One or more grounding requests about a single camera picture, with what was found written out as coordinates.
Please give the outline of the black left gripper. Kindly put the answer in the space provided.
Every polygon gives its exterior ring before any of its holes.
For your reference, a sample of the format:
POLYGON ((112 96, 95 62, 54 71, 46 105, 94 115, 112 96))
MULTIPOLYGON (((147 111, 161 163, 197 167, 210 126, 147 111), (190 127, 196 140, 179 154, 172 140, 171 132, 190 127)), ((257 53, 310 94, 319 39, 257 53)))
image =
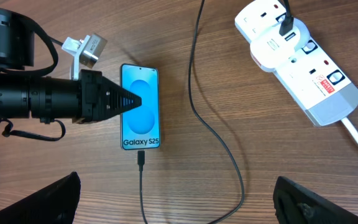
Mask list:
POLYGON ((82 69, 78 83, 79 112, 78 116, 72 119, 72 123, 96 123, 142 105, 141 97, 103 77, 101 72, 82 69))

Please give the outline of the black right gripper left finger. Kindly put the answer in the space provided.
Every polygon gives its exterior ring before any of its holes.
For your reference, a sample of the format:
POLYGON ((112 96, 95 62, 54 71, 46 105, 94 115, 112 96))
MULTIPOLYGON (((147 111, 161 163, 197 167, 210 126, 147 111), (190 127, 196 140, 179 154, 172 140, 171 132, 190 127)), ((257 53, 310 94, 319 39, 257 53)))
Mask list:
POLYGON ((76 172, 0 210, 0 223, 72 224, 80 200, 76 172))

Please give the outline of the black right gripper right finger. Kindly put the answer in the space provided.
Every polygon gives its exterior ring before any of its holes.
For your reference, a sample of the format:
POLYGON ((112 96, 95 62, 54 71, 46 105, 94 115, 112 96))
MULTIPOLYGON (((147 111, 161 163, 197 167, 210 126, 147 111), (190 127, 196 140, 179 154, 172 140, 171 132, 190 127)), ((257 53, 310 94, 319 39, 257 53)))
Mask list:
POLYGON ((279 224, 354 224, 358 216, 284 177, 278 177, 273 192, 279 224))

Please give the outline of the blue Galaxy smartphone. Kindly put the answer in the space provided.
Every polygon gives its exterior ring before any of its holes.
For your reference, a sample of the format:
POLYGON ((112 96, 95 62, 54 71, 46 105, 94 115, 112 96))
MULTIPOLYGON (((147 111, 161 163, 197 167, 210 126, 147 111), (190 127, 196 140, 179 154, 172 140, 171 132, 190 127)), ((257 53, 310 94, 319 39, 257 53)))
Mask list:
POLYGON ((125 63, 121 65, 121 86, 142 100, 139 107, 121 115, 121 148, 129 151, 160 147, 158 70, 125 63))

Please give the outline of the white power extension strip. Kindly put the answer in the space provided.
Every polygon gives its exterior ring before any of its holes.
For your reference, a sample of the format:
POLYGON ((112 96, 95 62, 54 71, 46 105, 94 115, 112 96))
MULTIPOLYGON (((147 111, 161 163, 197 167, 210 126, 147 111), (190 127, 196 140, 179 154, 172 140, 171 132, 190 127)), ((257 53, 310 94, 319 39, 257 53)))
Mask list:
MULTIPOLYGON (((255 0, 238 13, 235 26, 250 44, 269 27, 279 23, 282 27, 287 15, 278 0, 255 0)), ((311 35, 304 47, 268 73, 317 127, 347 121, 358 106, 358 88, 311 35)))

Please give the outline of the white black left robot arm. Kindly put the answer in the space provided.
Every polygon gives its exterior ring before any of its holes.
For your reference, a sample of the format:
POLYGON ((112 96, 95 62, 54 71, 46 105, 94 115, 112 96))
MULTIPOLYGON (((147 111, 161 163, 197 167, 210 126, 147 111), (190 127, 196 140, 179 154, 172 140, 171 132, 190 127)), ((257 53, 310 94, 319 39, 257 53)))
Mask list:
POLYGON ((73 57, 67 79, 52 78, 54 66, 34 69, 34 39, 40 37, 58 63, 56 45, 34 20, 0 8, 0 123, 3 136, 43 140, 39 134, 15 130, 14 119, 37 118, 41 123, 97 123, 138 108, 139 96, 93 70, 106 40, 97 34, 82 40, 67 38, 61 48, 73 57))

